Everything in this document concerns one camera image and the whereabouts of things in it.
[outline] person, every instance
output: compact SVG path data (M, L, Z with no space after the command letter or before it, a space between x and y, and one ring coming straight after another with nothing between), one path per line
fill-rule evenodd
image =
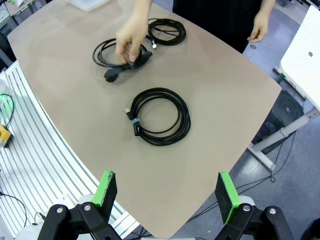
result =
M115 51L122 63L135 61L152 3L135 0L130 18L117 32ZM243 53L248 42L260 42L267 34L274 4L275 0L173 0L172 11Z

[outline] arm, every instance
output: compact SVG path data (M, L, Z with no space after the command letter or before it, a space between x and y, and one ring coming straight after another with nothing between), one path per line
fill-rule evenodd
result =
M254 26L249 43L260 42L268 32L269 16L276 0L262 0L259 12L254 18Z
M115 53L123 64L129 60L134 62L137 58L140 44L147 35L152 3L153 0L135 0L130 18L116 34Z

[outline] yellow object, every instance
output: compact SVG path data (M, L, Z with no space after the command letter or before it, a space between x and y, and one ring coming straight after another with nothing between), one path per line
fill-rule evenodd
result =
M5 128L5 126L0 124L0 147L5 148L9 143L11 136L11 133Z

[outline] white box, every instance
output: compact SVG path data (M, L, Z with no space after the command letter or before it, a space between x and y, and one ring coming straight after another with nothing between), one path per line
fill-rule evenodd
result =
M66 0L68 3L76 6L77 8L89 12L92 9L108 2L109 0Z

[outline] hand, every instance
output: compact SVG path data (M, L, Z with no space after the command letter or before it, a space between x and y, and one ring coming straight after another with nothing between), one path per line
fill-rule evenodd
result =
M126 64L134 62L139 54L140 44L148 31L148 19L133 14L116 34L115 54Z
M269 15L258 12L254 18L251 36L247 38L249 43L261 42L268 33Z

